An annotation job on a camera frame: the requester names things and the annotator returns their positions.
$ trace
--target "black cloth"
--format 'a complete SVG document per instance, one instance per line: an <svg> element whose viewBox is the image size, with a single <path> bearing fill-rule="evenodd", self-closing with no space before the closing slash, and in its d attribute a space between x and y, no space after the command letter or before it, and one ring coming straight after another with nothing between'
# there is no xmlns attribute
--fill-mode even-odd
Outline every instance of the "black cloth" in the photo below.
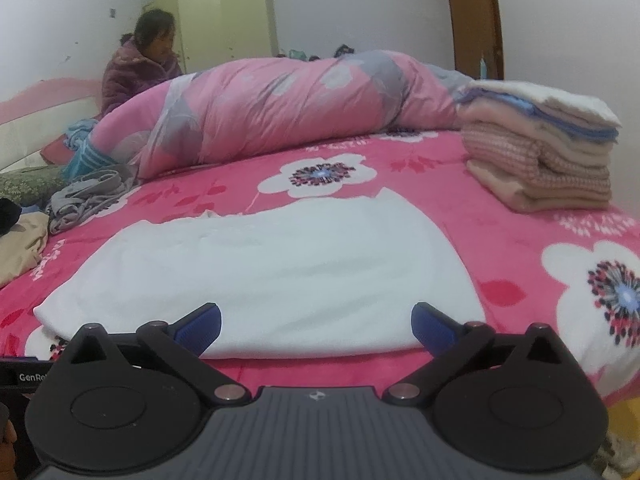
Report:
<svg viewBox="0 0 640 480"><path fill-rule="evenodd" d="M0 198L0 236L7 234L20 219L22 208L8 198Z"/></svg>

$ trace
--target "woman's hair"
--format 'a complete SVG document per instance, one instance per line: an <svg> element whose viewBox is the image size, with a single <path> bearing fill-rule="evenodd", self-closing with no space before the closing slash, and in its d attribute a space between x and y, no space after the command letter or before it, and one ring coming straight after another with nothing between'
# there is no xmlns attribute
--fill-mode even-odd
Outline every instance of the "woman's hair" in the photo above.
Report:
<svg viewBox="0 0 640 480"><path fill-rule="evenodd" d="M138 18L136 30L133 34L123 34L120 44L124 45L133 38L139 50L147 48L155 38L163 38L175 28L175 18L172 13L162 9L151 9Z"/></svg>

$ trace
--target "door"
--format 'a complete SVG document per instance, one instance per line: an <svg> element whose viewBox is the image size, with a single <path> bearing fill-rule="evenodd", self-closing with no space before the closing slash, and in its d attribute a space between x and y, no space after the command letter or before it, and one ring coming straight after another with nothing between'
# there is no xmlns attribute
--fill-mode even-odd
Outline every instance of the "door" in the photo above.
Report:
<svg viewBox="0 0 640 480"><path fill-rule="evenodd" d="M278 53L272 0L220 0L226 46L232 59Z"/></svg>
<svg viewBox="0 0 640 480"><path fill-rule="evenodd" d="M225 46L220 0L178 0L187 72L200 72L231 60Z"/></svg>
<svg viewBox="0 0 640 480"><path fill-rule="evenodd" d="M484 57L487 77L504 78L498 0L449 0L456 70L480 77Z"/></svg>
<svg viewBox="0 0 640 480"><path fill-rule="evenodd" d="M172 13L175 18L175 40L174 40L174 52L178 57L178 63L182 72L186 73L186 66L184 63L184 51L182 48L182 28L180 27L180 12L178 11L178 0L154 0L150 4L146 4L142 11L145 12L150 9L162 9Z"/></svg>

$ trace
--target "blue striped fabric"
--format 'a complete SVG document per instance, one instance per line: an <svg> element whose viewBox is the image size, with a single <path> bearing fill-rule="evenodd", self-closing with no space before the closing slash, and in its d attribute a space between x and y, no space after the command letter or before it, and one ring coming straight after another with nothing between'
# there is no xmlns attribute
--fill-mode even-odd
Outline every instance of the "blue striped fabric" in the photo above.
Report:
<svg viewBox="0 0 640 480"><path fill-rule="evenodd" d="M105 155L96 150L88 139L82 142L82 145L76 151L69 164L62 171L62 177L70 182L78 176L100 170L105 166L117 164L110 156Z"/></svg>

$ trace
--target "wardrobe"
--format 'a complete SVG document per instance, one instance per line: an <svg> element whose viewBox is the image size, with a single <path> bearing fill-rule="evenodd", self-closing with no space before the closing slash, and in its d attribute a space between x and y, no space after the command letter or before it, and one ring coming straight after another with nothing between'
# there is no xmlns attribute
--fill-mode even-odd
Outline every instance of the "wardrobe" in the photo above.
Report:
<svg viewBox="0 0 640 480"><path fill-rule="evenodd" d="M273 0L154 0L176 18L174 51L184 73L278 53Z"/></svg>

